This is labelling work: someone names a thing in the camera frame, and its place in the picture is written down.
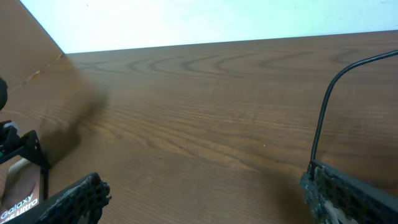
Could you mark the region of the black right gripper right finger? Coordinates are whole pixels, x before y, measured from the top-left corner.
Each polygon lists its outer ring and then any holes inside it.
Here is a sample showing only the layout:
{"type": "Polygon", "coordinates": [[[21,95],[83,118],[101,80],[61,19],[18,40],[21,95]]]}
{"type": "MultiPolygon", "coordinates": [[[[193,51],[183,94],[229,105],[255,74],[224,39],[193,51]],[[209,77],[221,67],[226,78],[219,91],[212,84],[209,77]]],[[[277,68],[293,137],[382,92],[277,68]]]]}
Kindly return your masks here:
{"type": "Polygon", "coordinates": [[[300,179],[316,223],[397,223],[397,197],[318,160],[300,179]]]}

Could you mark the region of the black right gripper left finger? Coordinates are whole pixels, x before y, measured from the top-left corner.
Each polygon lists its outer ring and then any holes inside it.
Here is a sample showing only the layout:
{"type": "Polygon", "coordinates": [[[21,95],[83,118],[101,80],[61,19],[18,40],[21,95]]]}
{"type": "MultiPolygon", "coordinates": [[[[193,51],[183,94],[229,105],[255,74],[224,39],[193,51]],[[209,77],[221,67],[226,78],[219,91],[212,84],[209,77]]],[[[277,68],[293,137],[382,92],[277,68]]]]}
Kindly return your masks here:
{"type": "Polygon", "coordinates": [[[109,193],[110,186],[93,172],[8,223],[97,224],[111,199],[109,193]]]}

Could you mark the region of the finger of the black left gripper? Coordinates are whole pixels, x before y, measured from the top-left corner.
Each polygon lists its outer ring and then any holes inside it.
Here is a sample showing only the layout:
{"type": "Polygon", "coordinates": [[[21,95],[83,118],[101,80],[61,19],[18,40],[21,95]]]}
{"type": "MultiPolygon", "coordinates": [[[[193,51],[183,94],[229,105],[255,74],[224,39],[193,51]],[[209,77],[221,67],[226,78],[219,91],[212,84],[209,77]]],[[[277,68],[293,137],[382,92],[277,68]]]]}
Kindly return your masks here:
{"type": "Polygon", "coordinates": [[[31,130],[20,137],[17,132],[15,122],[1,122],[1,164],[15,156],[21,156],[38,165],[44,175],[44,199],[48,199],[50,164],[40,146],[38,135],[36,131],[31,130]]]}

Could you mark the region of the Galaxy smartphone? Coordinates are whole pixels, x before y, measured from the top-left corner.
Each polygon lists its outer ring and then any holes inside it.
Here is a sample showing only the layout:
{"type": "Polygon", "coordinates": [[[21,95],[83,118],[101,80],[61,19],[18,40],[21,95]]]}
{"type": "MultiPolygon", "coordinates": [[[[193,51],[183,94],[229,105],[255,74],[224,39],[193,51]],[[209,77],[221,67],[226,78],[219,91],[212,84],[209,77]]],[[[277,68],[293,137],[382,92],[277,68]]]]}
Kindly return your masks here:
{"type": "Polygon", "coordinates": [[[1,223],[27,212],[43,200],[42,168],[27,159],[10,166],[1,195],[1,223]]]}

